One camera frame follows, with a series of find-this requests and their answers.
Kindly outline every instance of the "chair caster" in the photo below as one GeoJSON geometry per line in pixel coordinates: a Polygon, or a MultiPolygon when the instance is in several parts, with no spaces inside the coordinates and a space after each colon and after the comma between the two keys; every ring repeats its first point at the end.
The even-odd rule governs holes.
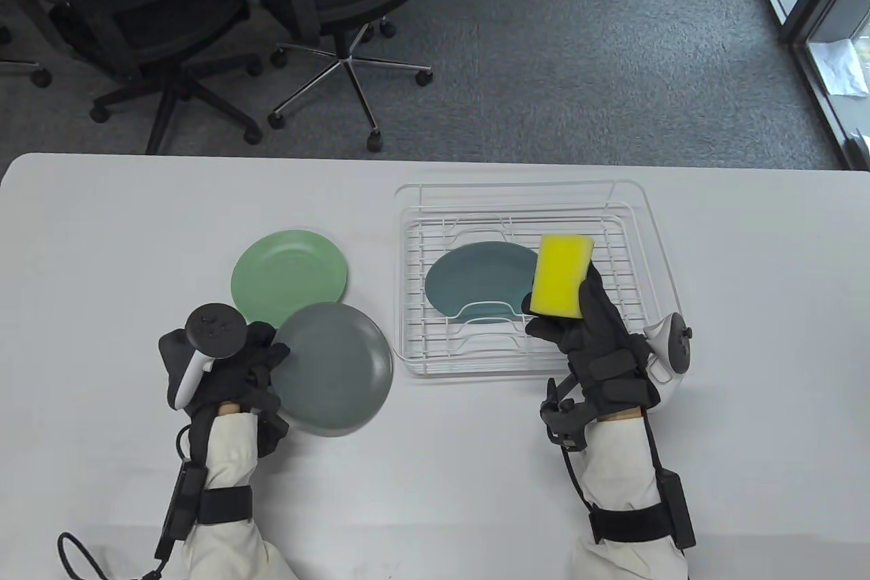
{"type": "Polygon", "coordinates": [[[420,70],[419,73],[414,76],[414,79],[417,80],[418,86],[429,86],[432,83],[432,80],[435,79],[435,73],[432,73],[432,70],[420,70]]]}
{"type": "Polygon", "coordinates": [[[245,142],[249,145],[259,145],[263,139],[263,132],[259,129],[245,129],[245,142]]]}
{"type": "Polygon", "coordinates": [[[361,43],[368,43],[375,37],[375,27],[372,23],[369,23],[366,27],[366,33],[363,34],[363,38],[360,39],[361,43]]]}
{"type": "Polygon", "coordinates": [[[287,52],[283,51],[281,48],[277,48],[272,54],[270,54],[269,62],[273,67],[285,67],[287,65],[287,52]]]}
{"type": "Polygon", "coordinates": [[[398,32],[398,29],[396,29],[396,26],[394,24],[392,24],[391,22],[389,22],[389,20],[386,20],[386,18],[382,18],[382,20],[380,22],[380,30],[381,30],[381,36],[383,36],[383,38],[386,38],[386,39],[391,39],[398,32]]]}
{"type": "Polygon", "coordinates": [[[248,73],[249,77],[259,77],[263,74],[263,63],[256,58],[254,61],[251,61],[247,66],[245,66],[245,71],[248,73]]]}
{"type": "Polygon", "coordinates": [[[283,115],[269,114],[267,120],[269,120],[269,126],[273,129],[283,129],[283,115]]]}
{"type": "Polygon", "coordinates": [[[31,82],[37,88],[49,88],[52,85],[52,79],[52,73],[43,67],[31,73],[31,82]]]}
{"type": "Polygon", "coordinates": [[[369,139],[366,141],[366,149],[374,154],[383,149],[383,136],[379,129],[373,129],[372,132],[369,133],[369,139]]]}
{"type": "Polygon", "coordinates": [[[109,113],[108,108],[97,107],[95,105],[95,107],[90,110],[89,115],[90,119],[94,120],[97,124],[103,124],[106,120],[109,120],[109,115],[111,115],[111,113],[109,113]]]}

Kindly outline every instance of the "dish rack tray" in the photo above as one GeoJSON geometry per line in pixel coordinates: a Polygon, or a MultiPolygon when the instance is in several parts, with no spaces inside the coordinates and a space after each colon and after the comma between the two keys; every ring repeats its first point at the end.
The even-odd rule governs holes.
{"type": "Polygon", "coordinates": [[[630,332],[674,311],[680,300],[646,192],[633,180],[528,184],[409,184],[398,204],[397,355],[422,376],[566,371],[553,344],[528,337],[527,315],[459,322],[426,299],[425,278],[448,251],[507,241],[538,251],[541,235],[588,235],[593,262],[630,332]]]}

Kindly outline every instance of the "white wire rack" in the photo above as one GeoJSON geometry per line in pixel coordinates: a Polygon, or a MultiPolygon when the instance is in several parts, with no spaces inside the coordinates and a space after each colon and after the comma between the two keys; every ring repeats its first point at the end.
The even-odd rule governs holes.
{"type": "Polygon", "coordinates": [[[565,356],[528,337],[530,319],[460,322],[426,299],[425,278],[448,251],[507,241],[538,251],[542,235],[588,235],[593,262],[631,332],[680,309],[658,228],[643,188],[630,180],[511,185],[403,186],[397,265],[398,356],[425,376],[564,372],[565,356]]]}

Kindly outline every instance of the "hand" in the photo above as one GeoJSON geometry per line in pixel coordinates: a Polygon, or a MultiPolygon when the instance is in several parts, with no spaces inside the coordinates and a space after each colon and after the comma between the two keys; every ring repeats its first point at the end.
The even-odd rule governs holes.
{"type": "MultiPolygon", "coordinates": [[[[202,409],[217,415],[220,406],[233,403],[242,410],[257,409],[259,456],[269,455],[287,434],[287,424],[278,415],[279,397],[269,392],[271,371],[290,353],[285,344],[272,344],[275,329],[264,322],[248,326],[245,346],[235,356],[215,360],[211,371],[203,375],[199,387],[184,411],[193,419],[202,409]]],[[[178,382],[187,369],[194,349],[186,332],[178,328],[160,338],[160,354],[169,372],[168,401],[174,403],[178,382]]]]}
{"type": "MultiPolygon", "coordinates": [[[[568,368],[599,418],[657,405],[659,393],[646,376],[652,350],[643,335],[628,333],[591,263],[579,288],[579,300],[582,319],[539,315],[525,331],[555,343],[568,356],[568,368]]],[[[530,303],[531,295],[523,301],[524,312],[531,315],[530,303]]]]}

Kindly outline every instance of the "green plate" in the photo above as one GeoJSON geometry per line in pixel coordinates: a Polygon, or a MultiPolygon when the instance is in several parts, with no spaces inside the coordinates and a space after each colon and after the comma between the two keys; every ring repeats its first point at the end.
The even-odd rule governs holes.
{"type": "Polygon", "coordinates": [[[392,385],[392,351],[355,307],[304,307],[277,331],[290,354],[271,373],[283,412],[325,437],[347,434],[376,415],[392,385]]]}
{"type": "Polygon", "coordinates": [[[512,242],[464,245],[432,265],[425,280],[426,298],[454,322],[518,320],[537,264],[534,251],[512,242]]]}
{"type": "Polygon", "coordinates": [[[248,322],[279,328],[296,310],[338,301],[347,262],[330,240],[311,231],[279,231],[256,241],[232,270],[230,291],[248,322]]]}

